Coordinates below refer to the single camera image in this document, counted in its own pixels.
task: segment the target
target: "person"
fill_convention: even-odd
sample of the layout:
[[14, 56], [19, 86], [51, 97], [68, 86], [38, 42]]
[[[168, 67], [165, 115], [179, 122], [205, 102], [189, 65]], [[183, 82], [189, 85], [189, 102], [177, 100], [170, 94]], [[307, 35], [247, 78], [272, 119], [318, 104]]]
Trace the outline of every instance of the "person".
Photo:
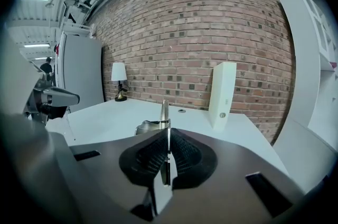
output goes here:
[[46, 62], [43, 65], [40, 66], [40, 69], [47, 74], [49, 74], [49, 73], [51, 74], [53, 72], [53, 69], [52, 69], [52, 66], [51, 66], [51, 61], [52, 61], [52, 59], [50, 57], [48, 57], [46, 59]]

